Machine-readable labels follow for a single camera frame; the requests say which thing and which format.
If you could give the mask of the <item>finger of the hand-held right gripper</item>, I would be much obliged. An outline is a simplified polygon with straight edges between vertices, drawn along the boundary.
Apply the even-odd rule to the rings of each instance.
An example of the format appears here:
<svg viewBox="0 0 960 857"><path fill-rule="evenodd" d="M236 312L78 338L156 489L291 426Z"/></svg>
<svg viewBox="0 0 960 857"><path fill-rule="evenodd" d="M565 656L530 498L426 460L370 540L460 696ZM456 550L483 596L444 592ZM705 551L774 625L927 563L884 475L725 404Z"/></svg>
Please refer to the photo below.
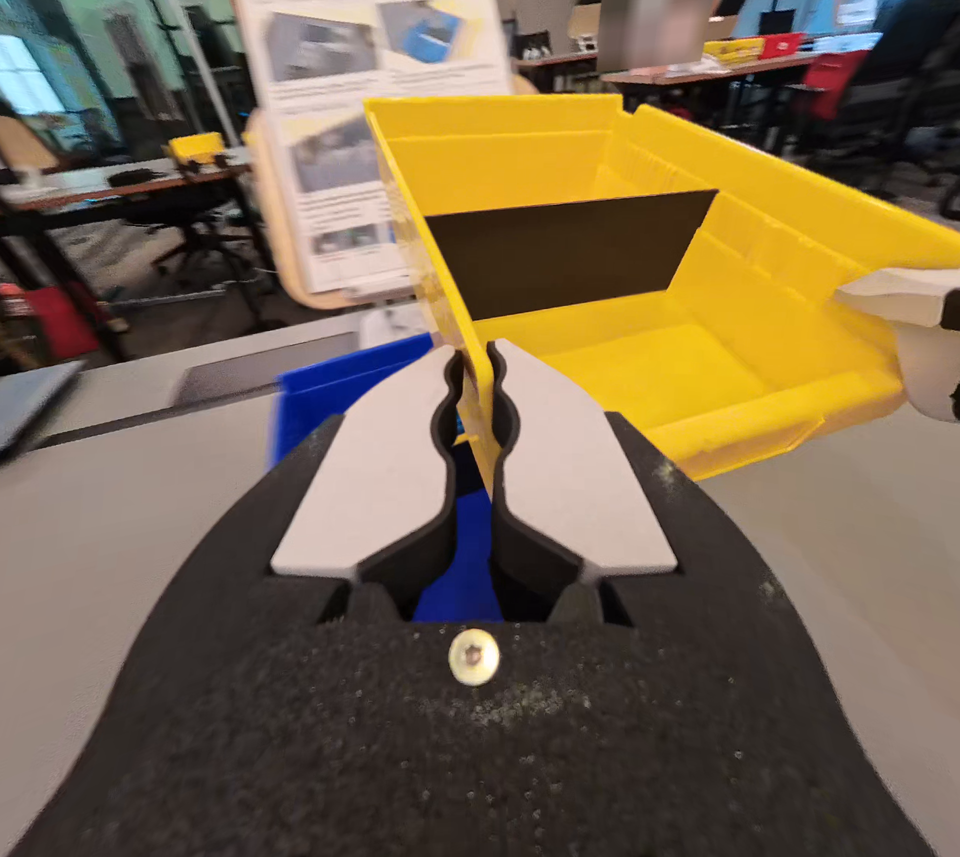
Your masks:
<svg viewBox="0 0 960 857"><path fill-rule="evenodd" d="M959 329L959 269L887 267L837 287L834 298L889 323Z"/></svg>
<svg viewBox="0 0 960 857"><path fill-rule="evenodd" d="M909 403L923 416L959 422L959 333L895 326L896 353Z"/></svg>

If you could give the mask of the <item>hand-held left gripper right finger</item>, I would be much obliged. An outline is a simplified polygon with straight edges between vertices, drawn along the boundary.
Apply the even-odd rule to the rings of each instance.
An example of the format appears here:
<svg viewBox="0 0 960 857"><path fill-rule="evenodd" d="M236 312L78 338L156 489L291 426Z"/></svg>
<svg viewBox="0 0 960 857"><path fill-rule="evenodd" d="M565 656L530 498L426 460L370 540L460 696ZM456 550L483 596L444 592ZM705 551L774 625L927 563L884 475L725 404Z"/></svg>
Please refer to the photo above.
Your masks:
<svg viewBox="0 0 960 857"><path fill-rule="evenodd" d="M493 371L488 560L503 618L546 620L570 588L662 576L679 562L603 407L500 337Z"/></svg>

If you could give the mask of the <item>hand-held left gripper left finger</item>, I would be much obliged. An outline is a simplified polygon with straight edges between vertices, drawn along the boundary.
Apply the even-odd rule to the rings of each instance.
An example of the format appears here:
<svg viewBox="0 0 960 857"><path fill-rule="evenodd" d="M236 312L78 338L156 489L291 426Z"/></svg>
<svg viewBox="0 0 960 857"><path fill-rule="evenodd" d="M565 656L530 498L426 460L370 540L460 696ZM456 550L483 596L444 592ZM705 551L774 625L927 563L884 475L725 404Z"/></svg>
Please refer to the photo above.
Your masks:
<svg viewBox="0 0 960 857"><path fill-rule="evenodd" d="M439 346L345 411L273 552L272 574L378 585L414 611L455 554L463 377L462 354Z"/></svg>

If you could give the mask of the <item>blue plastic bin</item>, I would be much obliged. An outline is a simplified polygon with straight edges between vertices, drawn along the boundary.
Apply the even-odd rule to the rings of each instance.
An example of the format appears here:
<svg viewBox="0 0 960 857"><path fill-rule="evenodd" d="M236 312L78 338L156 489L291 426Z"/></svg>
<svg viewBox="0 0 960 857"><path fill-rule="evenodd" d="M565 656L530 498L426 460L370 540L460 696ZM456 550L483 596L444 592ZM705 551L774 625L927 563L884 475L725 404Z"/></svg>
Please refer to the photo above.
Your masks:
<svg viewBox="0 0 960 857"><path fill-rule="evenodd" d="M386 377L433 348L412 335L280 374L270 418L267 467L283 461L327 419L341 415ZM444 574L420 595L414 620L499 623L503 617L489 569L492 506L472 447L457 443L457 550Z"/></svg>

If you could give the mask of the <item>yellow plastic bin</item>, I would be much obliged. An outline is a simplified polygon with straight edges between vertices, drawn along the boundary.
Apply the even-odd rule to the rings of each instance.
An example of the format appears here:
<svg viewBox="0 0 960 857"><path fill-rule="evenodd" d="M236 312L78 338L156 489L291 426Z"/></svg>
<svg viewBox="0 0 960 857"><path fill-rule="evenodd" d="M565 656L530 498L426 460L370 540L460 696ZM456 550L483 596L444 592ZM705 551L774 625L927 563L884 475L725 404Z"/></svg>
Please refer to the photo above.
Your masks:
<svg viewBox="0 0 960 857"><path fill-rule="evenodd" d="M887 268L958 269L958 230L615 95L365 102L397 243L490 487L506 339L618 412L695 481L891 414L892 326L834 297ZM426 218L716 190L666 290L471 319Z"/></svg>

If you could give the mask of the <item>black office chair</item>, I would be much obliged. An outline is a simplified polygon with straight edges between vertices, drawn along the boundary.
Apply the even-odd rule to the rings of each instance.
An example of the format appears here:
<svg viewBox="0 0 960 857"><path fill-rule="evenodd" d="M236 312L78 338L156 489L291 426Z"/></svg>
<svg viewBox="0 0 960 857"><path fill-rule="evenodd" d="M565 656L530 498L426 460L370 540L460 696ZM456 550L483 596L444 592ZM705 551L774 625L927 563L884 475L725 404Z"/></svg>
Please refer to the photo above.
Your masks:
<svg viewBox="0 0 960 857"><path fill-rule="evenodd" d="M886 78L896 85L870 149L862 151L873 163L864 191L883 202L896 198L887 184L925 95L958 53L958 20L959 0L904 0L870 53L868 63L883 59Z"/></svg>

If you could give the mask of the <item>red chair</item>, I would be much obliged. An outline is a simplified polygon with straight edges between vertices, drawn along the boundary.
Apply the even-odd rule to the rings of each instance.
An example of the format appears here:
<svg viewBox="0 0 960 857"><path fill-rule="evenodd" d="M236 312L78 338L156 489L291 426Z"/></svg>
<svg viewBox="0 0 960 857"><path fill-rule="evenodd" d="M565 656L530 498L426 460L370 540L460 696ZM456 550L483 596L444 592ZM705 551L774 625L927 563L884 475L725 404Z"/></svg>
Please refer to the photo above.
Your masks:
<svg viewBox="0 0 960 857"><path fill-rule="evenodd" d="M849 84L870 53L863 48L817 53L799 85L800 115L819 122L834 120Z"/></svg>

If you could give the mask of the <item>black bin divider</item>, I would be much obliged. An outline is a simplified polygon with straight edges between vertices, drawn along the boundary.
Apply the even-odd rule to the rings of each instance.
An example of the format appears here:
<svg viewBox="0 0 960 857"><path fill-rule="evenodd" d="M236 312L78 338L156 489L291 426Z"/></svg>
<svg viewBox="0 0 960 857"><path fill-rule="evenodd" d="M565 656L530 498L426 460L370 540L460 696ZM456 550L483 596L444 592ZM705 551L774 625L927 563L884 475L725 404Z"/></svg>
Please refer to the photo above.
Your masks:
<svg viewBox="0 0 960 857"><path fill-rule="evenodd" d="M475 322L665 291L716 190L429 215Z"/></svg>

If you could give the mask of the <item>wooden work table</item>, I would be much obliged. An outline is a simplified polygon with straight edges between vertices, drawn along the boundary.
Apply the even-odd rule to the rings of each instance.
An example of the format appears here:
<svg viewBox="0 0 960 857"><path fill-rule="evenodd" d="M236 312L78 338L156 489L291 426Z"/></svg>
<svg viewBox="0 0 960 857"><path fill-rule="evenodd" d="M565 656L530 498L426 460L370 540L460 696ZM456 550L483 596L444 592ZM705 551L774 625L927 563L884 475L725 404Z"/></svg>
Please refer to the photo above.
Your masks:
<svg viewBox="0 0 960 857"><path fill-rule="evenodd" d="M620 95L629 113L642 106L678 110L684 119L724 128L738 119L751 85L758 85L761 100L770 102L786 84L798 82L814 59L813 52L800 50L706 70L609 72L600 81Z"/></svg>
<svg viewBox="0 0 960 857"><path fill-rule="evenodd" d="M262 220L241 182L251 170L249 154L241 147L203 149L183 159L170 150L164 158L142 163L43 174L38 189L23 183L7 186L2 188L2 263L18 283L33 284L32 274L7 242L21 239L90 326L102 352L114 363L125 363L126 349L109 308L101 306L100 297L69 262L52 232L119 220L137 226L174 227L182 231L186 243L199 243L203 251L222 255L254 325L260 326L265 320L248 291L248 279L239 275L239 258L227 249L238 238L196 230L213 223L216 208L236 205L260 260L255 267L262 272L275 270Z"/></svg>

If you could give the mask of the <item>red bag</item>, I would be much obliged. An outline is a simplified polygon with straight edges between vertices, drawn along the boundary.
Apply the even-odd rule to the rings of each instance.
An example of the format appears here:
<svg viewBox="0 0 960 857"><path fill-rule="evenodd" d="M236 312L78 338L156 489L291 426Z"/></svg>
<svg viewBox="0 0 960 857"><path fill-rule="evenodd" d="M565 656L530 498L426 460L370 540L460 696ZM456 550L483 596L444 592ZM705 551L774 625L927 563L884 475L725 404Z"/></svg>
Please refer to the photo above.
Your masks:
<svg viewBox="0 0 960 857"><path fill-rule="evenodd" d="M1 284L2 348L28 369L96 352L89 323L56 287L25 290Z"/></svg>

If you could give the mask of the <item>small yellow bin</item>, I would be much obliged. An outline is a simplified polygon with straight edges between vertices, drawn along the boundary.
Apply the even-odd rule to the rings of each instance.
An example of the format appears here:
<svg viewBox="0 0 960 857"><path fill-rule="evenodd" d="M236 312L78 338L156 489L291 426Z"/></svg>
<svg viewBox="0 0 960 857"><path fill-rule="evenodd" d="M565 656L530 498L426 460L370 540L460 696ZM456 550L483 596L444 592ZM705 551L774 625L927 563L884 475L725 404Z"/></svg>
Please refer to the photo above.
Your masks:
<svg viewBox="0 0 960 857"><path fill-rule="evenodd" d="M178 166L203 168L219 166L227 147L220 132L207 131L175 137L166 143L165 150Z"/></svg>

